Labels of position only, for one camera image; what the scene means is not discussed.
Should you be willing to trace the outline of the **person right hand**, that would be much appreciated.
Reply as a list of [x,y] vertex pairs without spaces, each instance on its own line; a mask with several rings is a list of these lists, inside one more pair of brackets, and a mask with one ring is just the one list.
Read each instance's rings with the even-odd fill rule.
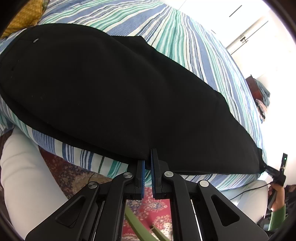
[[273,191],[275,190],[275,200],[271,206],[271,210],[273,212],[276,212],[278,210],[280,210],[282,207],[284,207],[285,205],[285,189],[283,186],[277,184],[277,183],[273,183],[271,182],[270,187],[269,187],[269,191],[268,191],[268,195],[270,196]]

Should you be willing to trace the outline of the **green sleeve forearm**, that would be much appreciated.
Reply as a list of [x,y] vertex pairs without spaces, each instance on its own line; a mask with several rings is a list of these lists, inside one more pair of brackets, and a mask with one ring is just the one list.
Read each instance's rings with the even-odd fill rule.
[[272,211],[268,231],[276,230],[284,222],[286,216],[286,205],[277,211]]

